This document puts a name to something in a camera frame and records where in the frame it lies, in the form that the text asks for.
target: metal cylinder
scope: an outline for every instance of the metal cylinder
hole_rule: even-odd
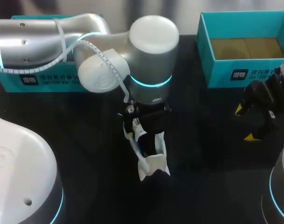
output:
[[[61,19],[60,25],[67,47],[92,31],[110,33],[106,21],[95,14]],[[0,55],[5,68],[49,63],[62,53],[61,41],[53,20],[0,20]]]
[[[262,211],[267,224],[284,224],[284,150],[270,174],[262,196]]]
[[[64,224],[65,197],[60,175],[57,172],[52,191],[41,207],[19,224]]]

